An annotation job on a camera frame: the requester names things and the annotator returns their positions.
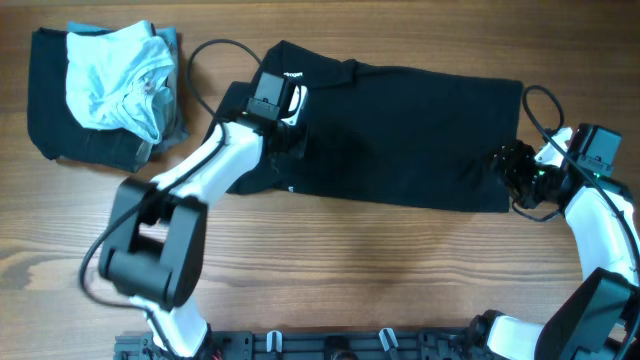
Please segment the black polo shirt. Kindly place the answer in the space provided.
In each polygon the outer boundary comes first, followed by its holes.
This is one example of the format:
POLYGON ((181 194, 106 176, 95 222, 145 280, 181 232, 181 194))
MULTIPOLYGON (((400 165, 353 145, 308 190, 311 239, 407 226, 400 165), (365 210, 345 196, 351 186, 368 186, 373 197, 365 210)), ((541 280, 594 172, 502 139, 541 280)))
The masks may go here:
POLYGON ((260 71, 308 89, 301 157, 265 156, 230 188, 270 189, 434 208, 504 213, 509 195, 489 157, 517 133, 523 85, 340 61, 282 41, 260 71))

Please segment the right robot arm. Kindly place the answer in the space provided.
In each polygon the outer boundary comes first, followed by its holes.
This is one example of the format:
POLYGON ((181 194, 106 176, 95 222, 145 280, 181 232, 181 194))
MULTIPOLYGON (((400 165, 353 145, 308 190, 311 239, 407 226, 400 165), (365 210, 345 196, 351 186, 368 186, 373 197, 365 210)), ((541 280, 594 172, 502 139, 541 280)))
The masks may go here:
POLYGON ((557 205, 575 238, 583 282, 544 325, 487 311, 469 326, 473 355, 499 359, 636 359, 639 356, 639 236, 627 188, 611 179, 618 133, 582 124, 521 141, 492 160, 515 207, 557 205))

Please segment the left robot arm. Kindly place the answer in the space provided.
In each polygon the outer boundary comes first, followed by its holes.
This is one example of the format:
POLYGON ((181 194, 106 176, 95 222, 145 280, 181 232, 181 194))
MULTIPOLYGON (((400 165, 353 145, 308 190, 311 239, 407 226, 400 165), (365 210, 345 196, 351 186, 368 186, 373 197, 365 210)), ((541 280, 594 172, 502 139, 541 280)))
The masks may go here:
POLYGON ((209 208, 264 157, 302 150, 299 117, 307 95, 292 77, 262 73, 243 108, 217 119, 185 160, 149 182, 128 179, 119 186, 98 241, 98 272, 127 297, 126 307, 144 313, 151 334, 143 355, 219 358, 193 297, 209 208))

